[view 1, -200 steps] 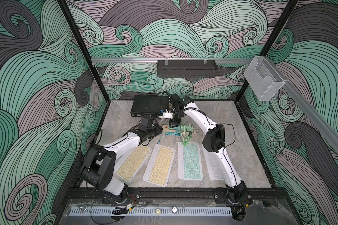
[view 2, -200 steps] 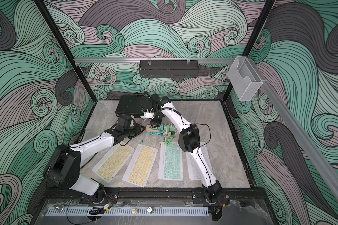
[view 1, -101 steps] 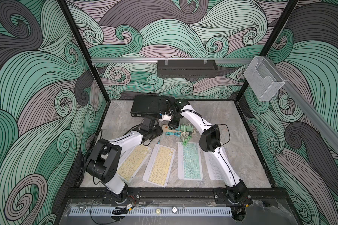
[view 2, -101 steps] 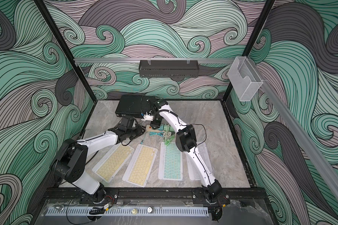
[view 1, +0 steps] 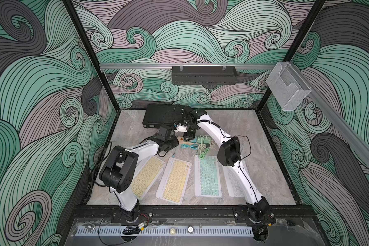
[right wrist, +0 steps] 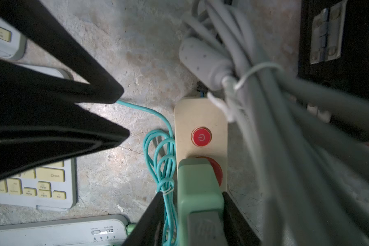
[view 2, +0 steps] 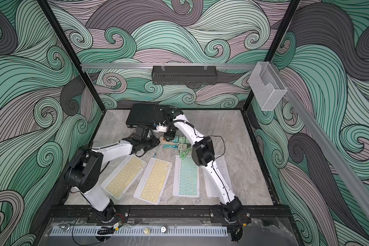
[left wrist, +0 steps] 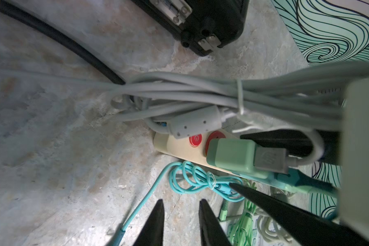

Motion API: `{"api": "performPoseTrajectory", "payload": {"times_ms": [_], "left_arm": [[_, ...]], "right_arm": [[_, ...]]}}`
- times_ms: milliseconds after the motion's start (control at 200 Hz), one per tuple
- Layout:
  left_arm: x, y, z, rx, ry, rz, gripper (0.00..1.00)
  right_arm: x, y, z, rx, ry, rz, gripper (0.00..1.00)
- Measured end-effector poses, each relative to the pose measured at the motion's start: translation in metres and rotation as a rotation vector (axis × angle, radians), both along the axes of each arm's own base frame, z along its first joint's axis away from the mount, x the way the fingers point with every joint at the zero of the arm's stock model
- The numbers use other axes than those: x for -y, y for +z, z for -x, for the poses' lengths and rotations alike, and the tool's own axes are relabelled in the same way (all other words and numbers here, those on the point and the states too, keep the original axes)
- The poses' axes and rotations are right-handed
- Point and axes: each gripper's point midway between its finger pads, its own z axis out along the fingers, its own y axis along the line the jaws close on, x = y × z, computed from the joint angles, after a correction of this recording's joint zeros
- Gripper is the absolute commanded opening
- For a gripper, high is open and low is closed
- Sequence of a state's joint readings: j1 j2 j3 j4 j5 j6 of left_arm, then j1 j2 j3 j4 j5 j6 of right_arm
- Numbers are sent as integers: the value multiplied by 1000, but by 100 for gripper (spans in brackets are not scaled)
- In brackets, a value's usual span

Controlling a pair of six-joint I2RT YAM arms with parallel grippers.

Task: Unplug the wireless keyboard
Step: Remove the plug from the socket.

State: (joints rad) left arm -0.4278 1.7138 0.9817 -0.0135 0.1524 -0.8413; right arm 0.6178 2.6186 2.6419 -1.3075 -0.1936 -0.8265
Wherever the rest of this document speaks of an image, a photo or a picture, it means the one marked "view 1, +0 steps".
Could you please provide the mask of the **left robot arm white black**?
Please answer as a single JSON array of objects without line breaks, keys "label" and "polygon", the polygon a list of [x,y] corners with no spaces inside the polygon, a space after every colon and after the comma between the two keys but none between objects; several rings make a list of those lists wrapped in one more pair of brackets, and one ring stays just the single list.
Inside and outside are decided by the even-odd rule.
[{"label": "left robot arm white black", "polygon": [[99,172],[99,179],[116,195],[120,208],[132,212],[138,203],[130,187],[137,164],[178,145],[173,128],[160,126],[157,133],[134,147],[113,147]]}]

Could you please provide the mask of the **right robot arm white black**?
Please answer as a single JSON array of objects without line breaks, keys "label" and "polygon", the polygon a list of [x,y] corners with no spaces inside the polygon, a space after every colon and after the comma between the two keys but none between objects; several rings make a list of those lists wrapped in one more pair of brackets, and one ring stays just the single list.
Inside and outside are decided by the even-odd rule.
[{"label": "right robot arm white black", "polygon": [[217,159],[221,165],[236,177],[244,192],[249,219],[255,223],[272,224],[275,217],[267,199],[258,191],[249,173],[245,169],[244,157],[241,155],[239,135],[231,136],[222,130],[203,109],[174,105],[172,119],[176,130],[193,133],[203,129],[219,146]]}]

